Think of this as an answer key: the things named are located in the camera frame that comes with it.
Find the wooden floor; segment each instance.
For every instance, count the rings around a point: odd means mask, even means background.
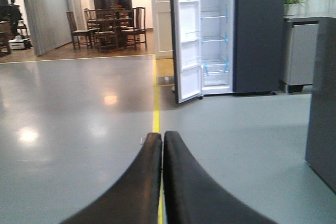
[[[74,50],[72,43],[68,43],[57,49],[51,50],[41,56],[36,56],[33,48],[26,50],[12,50],[10,55],[0,57],[0,63],[155,54],[154,32],[152,30],[147,32],[147,41],[147,49],[145,48],[144,44],[140,44],[137,45],[137,50],[135,50],[134,47],[127,47],[126,49],[121,48],[120,50],[98,52],[96,48],[87,49],[84,46],[82,46],[80,49]]]

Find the dark refrigerator body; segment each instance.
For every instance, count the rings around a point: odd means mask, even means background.
[[[171,0],[176,102],[278,90],[283,11],[284,0]]]

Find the gray panel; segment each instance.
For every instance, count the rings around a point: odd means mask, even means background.
[[[294,25],[290,85],[312,84],[318,24]]]
[[[318,34],[306,160],[336,191],[336,19],[322,18]]]
[[[277,90],[284,0],[237,0],[234,92]]]
[[[288,85],[313,83],[318,24],[285,23],[285,63],[281,80]]]

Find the chair leg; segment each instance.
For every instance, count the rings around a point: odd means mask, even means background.
[[[85,35],[85,43],[86,43],[86,47],[89,48],[89,42],[88,42],[88,36]]]
[[[124,49],[126,49],[126,46],[127,46],[127,35],[123,35],[123,44],[124,44]]]
[[[115,43],[116,43],[117,50],[119,50],[118,35],[115,36]]]
[[[144,33],[145,34],[145,46],[146,46],[146,49],[147,49],[147,34],[146,33]]]
[[[74,37],[71,36],[71,39],[72,39],[72,46],[74,47],[74,50],[76,50]]]
[[[137,41],[136,41],[136,35],[133,35],[133,38],[134,38],[134,49],[136,50],[136,43],[137,43]]]

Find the refrigerator shelf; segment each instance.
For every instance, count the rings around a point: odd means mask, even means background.
[[[181,40],[181,43],[190,43],[199,40],[200,38],[191,38],[191,39],[184,39]]]
[[[225,36],[206,36],[206,37],[202,37],[202,43],[218,42],[218,41],[227,42],[227,37],[225,37]]]
[[[181,0],[180,4],[187,4],[187,3],[192,3],[192,2],[199,2],[200,0]]]
[[[212,74],[203,77],[204,86],[219,86],[229,84],[229,73]]]
[[[227,18],[227,16],[224,15],[218,15],[218,16],[212,16],[209,14],[211,12],[201,12],[201,19],[209,19],[209,18]]]
[[[198,68],[198,66],[199,66],[199,63],[198,62],[187,62],[187,63],[185,63],[185,62],[182,62],[182,63],[184,63],[184,65],[182,65],[182,67],[181,67],[181,70],[182,71],[185,71],[185,70],[190,70],[190,69],[192,69],[192,68]]]
[[[203,75],[210,76],[214,74],[228,73],[228,63],[223,60],[203,60]]]

